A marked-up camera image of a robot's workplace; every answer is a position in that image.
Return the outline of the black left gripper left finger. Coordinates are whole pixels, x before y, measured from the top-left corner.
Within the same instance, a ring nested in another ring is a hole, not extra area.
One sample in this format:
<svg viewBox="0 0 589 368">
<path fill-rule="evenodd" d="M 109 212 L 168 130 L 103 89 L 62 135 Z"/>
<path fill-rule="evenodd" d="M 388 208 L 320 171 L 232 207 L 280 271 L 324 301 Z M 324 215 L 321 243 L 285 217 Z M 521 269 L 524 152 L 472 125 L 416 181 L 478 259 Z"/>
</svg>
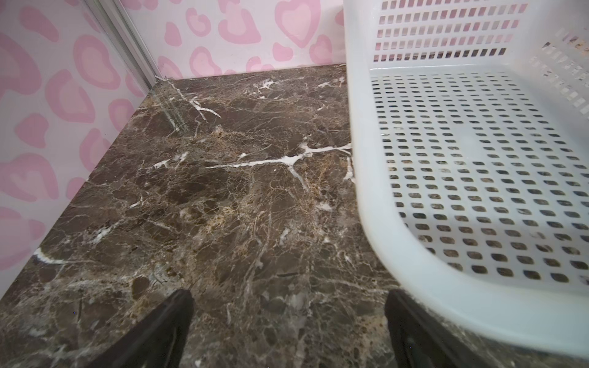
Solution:
<svg viewBox="0 0 589 368">
<path fill-rule="evenodd" d="M 190 291 L 174 291 L 89 367 L 178 367 L 194 313 Z"/>
</svg>

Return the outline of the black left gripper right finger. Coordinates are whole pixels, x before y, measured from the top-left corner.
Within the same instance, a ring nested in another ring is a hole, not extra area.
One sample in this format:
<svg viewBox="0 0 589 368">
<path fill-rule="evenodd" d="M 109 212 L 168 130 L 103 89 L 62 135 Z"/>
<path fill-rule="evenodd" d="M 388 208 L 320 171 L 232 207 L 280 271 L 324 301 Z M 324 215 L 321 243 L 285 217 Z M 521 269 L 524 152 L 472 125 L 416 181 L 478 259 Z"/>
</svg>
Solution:
<svg viewBox="0 0 589 368">
<path fill-rule="evenodd" d="M 384 312 L 397 366 L 489 366 L 404 291 L 389 291 Z"/>
</svg>

